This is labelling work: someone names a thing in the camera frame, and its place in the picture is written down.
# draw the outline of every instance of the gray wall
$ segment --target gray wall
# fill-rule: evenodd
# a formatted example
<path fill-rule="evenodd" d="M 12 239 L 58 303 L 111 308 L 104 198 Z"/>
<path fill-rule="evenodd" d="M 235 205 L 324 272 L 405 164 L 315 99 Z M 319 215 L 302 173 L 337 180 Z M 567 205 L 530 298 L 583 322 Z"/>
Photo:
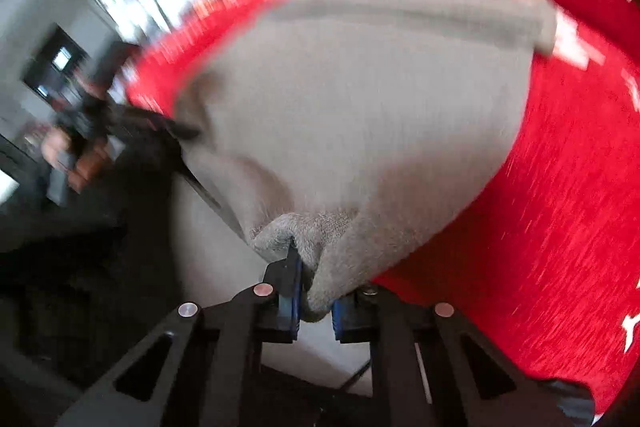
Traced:
<path fill-rule="evenodd" d="M 50 116 L 49 105 L 20 77 L 54 24 L 89 55 L 114 35 L 91 0 L 0 0 L 0 134 L 9 139 L 31 118 Z"/>

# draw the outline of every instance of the gray object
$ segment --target gray object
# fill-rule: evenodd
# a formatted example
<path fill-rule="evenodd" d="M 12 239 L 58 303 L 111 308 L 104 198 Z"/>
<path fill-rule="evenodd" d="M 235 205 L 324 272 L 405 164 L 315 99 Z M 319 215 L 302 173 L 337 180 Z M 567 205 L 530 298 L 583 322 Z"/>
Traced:
<path fill-rule="evenodd" d="M 186 163 L 262 258 L 296 242 L 321 317 L 482 191 L 554 32 L 546 0 L 289 0 L 183 94 Z"/>

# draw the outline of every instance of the white wall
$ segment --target white wall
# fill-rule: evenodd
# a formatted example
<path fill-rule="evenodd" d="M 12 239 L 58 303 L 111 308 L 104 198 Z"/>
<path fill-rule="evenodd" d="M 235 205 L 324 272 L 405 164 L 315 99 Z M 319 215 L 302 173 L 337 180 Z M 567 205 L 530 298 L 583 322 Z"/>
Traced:
<path fill-rule="evenodd" d="M 71 31 L 81 46 L 89 36 L 95 48 L 112 30 L 92 12 L 89 0 L 0 0 L 0 134 L 13 139 L 32 116 L 49 117 L 49 105 L 21 83 L 22 70 L 54 24 Z M 90 30 L 94 23 L 95 36 Z M 73 35 L 76 31 L 81 38 Z"/>

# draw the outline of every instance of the gray towel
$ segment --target gray towel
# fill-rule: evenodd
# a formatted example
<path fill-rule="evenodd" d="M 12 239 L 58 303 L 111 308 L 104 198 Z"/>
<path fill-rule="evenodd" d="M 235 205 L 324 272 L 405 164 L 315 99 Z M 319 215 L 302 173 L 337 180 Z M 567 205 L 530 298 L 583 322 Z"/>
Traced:
<path fill-rule="evenodd" d="M 186 163 L 260 256 L 295 241 L 321 317 L 482 191 L 554 33 L 546 0 L 289 0 L 181 97 Z"/>

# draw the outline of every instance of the silver screw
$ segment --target silver screw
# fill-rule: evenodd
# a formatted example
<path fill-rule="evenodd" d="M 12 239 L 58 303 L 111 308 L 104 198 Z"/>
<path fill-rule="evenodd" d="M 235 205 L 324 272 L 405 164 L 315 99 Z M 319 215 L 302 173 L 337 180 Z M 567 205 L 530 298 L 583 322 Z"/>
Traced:
<path fill-rule="evenodd" d="M 267 284 L 266 282 L 261 282 L 254 286 L 254 293 L 258 297 L 268 297 L 273 293 L 273 286 Z"/>
<path fill-rule="evenodd" d="M 454 311 L 455 309 L 448 302 L 440 302 L 436 304 L 435 307 L 436 315 L 438 315 L 439 317 L 443 317 L 444 319 L 448 319 L 451 315 L 453 315 Z"/>
<path fill-rule="evenodd" d="M 378 295 L 378 287 L 375 284 L 366 284 L 360 288 L 360 291 L 367 297 Z"/>
<path fill-rule="evenodd" d="M 178 308 L 178 315 L 180 315 L 180 317 L 184 317 L 185 319 L 193 317 L 193 315 L 195 315 L 197 312 L 198 305 L 192 302 L 185 302 Z"/>

